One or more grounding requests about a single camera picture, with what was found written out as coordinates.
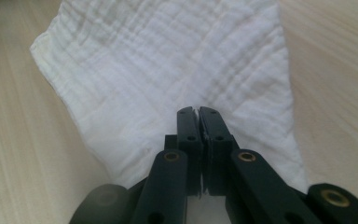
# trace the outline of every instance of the wooden table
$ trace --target wooden table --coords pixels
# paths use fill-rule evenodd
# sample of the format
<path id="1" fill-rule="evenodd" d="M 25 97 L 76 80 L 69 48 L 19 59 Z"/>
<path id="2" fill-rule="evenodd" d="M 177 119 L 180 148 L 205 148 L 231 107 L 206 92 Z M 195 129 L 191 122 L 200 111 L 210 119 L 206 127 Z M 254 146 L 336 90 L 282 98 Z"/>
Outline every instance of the wooden table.
<path id="1" fill-rule="evenodd" d="M 0 0 L 0 223 L 68 223 L 108 182 L 29 52 L 59 4 Z M 358 1 L 280 4 L 310 182 L 358 196 Z"/>

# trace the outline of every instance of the white towel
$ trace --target white towel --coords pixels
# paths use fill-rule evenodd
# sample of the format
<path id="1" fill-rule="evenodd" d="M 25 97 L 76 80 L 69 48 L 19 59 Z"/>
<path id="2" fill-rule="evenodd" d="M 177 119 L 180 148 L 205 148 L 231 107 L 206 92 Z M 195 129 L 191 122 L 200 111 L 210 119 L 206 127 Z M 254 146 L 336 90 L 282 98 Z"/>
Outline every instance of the white towel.
<path id="1" fill-rule="evenodd" d="M 63 0 L 31 52 L 115 184 L 146 177 L 176 111 L 205 105 L 240 147 L 306 189 L 273 0 Z M 189 224 L 229 223 L 221 198 L 188 209 Z"/>

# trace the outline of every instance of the light wood surface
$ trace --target light wood surface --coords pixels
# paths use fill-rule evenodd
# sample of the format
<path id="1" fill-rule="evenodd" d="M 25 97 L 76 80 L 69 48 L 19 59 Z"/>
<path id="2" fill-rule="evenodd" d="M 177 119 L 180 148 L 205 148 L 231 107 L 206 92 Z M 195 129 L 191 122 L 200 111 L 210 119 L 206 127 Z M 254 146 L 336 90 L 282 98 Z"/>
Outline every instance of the light wood surface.
<path id="1" fill-rule="evenodd" d="M 29 53 L 59 4 L 0 0 L 0 223 L 68 223 L 108 181 Z M 358 1 L 280 4 L 310 182 L 358 196 Z"/>

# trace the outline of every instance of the quilted fabric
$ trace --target quilted fabric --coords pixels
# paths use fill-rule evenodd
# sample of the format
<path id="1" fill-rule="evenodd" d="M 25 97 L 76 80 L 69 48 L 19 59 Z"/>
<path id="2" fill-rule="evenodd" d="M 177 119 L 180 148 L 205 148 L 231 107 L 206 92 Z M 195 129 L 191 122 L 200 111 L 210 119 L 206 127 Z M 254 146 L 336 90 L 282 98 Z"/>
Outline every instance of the quilted fabric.
<path id="1" fill-rule="evenodd" d="M 306 188 L 275 1 L 63 0 L 31 52 L 113 183 L 146 177 L 176 111 L 205 105 Z M 228 223 L 218 198 L 190 198 L 188 213 L 190 224 Z"/>

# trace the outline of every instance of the wood grain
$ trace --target wood grain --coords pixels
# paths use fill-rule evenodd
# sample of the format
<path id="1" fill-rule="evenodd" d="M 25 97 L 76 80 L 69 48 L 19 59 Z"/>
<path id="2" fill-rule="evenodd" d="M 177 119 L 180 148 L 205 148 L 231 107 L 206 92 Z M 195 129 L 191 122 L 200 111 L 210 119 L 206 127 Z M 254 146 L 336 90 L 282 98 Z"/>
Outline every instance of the wood grain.
<path id="1" fill-rule="evenodd" d="M 59 4 L 0 0 L 0 223 L 68 223 L 108 181 L 29 52 Z M 358 1 L 280 5 L 310 182 L 358 196 Z"/>

